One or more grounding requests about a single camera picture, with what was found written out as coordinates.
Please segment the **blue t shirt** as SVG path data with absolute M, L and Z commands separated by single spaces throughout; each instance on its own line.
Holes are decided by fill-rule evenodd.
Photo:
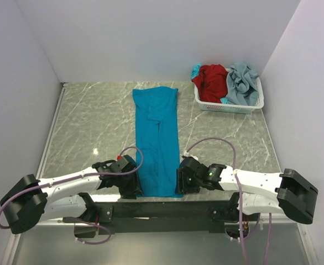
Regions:
M 180 150 L 177 127 L 178 89 L 135 89 L 135 143 L 138 175 L 146 197 L 181 197 L 176 193 Z

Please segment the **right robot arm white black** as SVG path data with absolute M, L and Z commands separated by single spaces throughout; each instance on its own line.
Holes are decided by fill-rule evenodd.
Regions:
M 197 193 L 201 188 L 242 192 L 237 209 L 245 215 L 284 214 L 301 224 L 312 224 L 318 189 L 294 169 L 259 173 L 213 163 L 205 166 L 184 157 L 177 169 L 177 194 Z

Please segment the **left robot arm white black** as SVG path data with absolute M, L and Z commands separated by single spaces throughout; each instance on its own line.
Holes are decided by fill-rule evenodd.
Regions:
M 0 213 L 8 223 L 0 222 L 0 228 L 22 234 L 50 219 L 100 221 L 101 210 L 90 192 L 116 186 L 121 195 L 135 198 L 140 191 L 137 170 L 141 166 L 124 155 L 60 177 L 36 179 L 26 175 L 0 201 Z

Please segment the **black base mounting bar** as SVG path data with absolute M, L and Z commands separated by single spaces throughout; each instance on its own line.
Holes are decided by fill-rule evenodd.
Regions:
M 96 203 L 97 222 L 116 233 L 208 231 L 224 233 L 239 221 L 238 199 L 174 202 Z

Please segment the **white laundry basket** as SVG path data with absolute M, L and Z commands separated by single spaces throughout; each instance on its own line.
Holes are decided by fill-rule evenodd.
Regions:
M 258 87 L 259 95 L 258 95 L 258 100 L 257 100 L 255 106 L 228 104 L 228 100 L 226 97 L 224 99 L 222 99 L 222 104 L 203 102 L 200 100 L 197 87 L 194 85 L 195 86 L 195 99 L 198 102 L 200 109 L 202 109 L 202 110 L 214 110 L 214 111 L 218 111 L 218 112 L 248 114 L 256 109 L 262 108 L 264 105 L 264 96 L 263 96 L 262 85 L 261 85 L 259 77 L 256 80 L 256 85 Z

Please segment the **red t shirt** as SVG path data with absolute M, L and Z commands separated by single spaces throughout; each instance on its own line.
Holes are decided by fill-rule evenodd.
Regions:
M 228 93 L 227 70 L 220 64 L 202 65 L 199 75 L 191 80 L 203 102 L 222 104 Z

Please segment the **grey t shirt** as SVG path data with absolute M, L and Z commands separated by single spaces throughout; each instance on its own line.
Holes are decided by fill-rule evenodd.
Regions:
M 226 77 L 228 104 L 255 106 L 259 95 L 256 85 L 258 77 L 257 71 L 246 63 L 233 64 Z

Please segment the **light blue garment in basket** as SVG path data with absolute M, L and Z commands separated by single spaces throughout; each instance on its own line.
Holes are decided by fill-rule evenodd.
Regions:
M 193 67 L 192 72 L 191 72 L 191 80 L 193 80 L 195 77 L 197 77 L 199 75 L 201 66 L 202 66 L 202 64 L 198 63 L 197 65 L 195 65 Z

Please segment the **aluminium rail frame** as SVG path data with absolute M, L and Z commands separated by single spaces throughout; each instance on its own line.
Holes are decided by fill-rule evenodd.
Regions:
M 42 177 L 61 176 L 112 159 L 135 143 L 134 89 L 159 82 L 66 83 L 54 127 L 39 167 Z M 180 150 L 192 148 L 203 163 L 247 171 L 280 169 L 261 110 L 250 114 L 201 110 L 191 82 L 165 82 L 177 88 Z M 19 235 L 14 264 L 243 264 L 241 247 L 224 234 L 206 231 L 115 234 L 97 237 L 98 246 L 74 239 L 73 227 L 58 221 Z M 251 264 L 308 264 L 305 226 L 285 216 L 263 215 L 246 242 Z

